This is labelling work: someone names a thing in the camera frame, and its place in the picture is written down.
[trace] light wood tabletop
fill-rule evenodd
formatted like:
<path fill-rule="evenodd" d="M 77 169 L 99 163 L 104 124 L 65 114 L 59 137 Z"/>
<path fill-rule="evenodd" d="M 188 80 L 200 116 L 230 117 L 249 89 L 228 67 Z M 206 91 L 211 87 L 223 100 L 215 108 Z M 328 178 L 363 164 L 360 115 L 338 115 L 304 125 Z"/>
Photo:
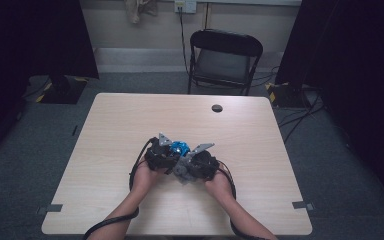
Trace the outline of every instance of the light wood tabletop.
<path fill-rule="evenodd" d="M 219 104 L 222 112 L 212 111 Z M 148 139 L 164 133 L 230 169 L 237 201 L 276 235 L 307 235 L 312 226 L 270 102 L 263 97 L 98 94 L 52 204 L 45 234 L 84 234 L 128 194 L 129 173 Z M 164 175 L 140 205 L 130 235 L 234 235 L 229 218 L 200 181 Z"/>

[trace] gray carpet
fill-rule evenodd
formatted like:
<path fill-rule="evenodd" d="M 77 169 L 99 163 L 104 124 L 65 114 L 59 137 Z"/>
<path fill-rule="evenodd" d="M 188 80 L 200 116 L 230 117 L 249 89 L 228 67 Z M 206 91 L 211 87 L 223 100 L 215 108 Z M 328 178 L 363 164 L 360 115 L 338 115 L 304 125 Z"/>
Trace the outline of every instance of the gray carpet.
<path fill-rule="evenodd" d="M 44 81 L 46 77 L 32 78 L 27 92 Z M 44 235 L 45 216 L 37 210 L 51 203 L 96 94 L 186 91 L 185 73 L 105 73 L 87 84 L 77 105 L 38 104 L 37 94 L 27 98 L 23 117 L 0 143 L 0 239 L 81 239 Z M 239 91 L 194 87 L 192 93 L 237 95 Z M 267 93 L 260 85 L 250 95 Z M 310 101 L 315 96 L 308 93 Z M 274 112 L 278 122 L 303 114 L 296 109 Z M 281 128 L 284 138 L 293 125 Z M 291 134 L 286 149 L 304 200 L 315 206 L 309 212 L 313 233 L 280 239 L 384 239 L 384 189 L 346 144 L 346 134 L 325 110 L 305 118 Z"/>

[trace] person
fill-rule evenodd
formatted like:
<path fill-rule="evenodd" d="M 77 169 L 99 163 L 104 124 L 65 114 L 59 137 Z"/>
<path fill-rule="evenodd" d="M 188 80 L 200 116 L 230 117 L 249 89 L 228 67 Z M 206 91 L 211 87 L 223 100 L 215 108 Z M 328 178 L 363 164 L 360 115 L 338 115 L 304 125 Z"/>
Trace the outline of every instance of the person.
<path fill-rule="evenodd" d="M 152 171 L 142 158 L 134 176 L 133 187 L 126 198 L 105 218 L 110 219 L 133 213 L 145 199 L 149 190 L 163 175 L 166 169 Z M 226 176 L 217 170 L 214 178 L 204 182 L 207 192 L 220 204 L 229 215 L 236 228 L 249 236 L 277 240 L 264 225 L 249 214 L 233 197 L 230 183 Z M 88 240 L 124 239 L 130 220 L 106 225 L 94 231 Z"/>

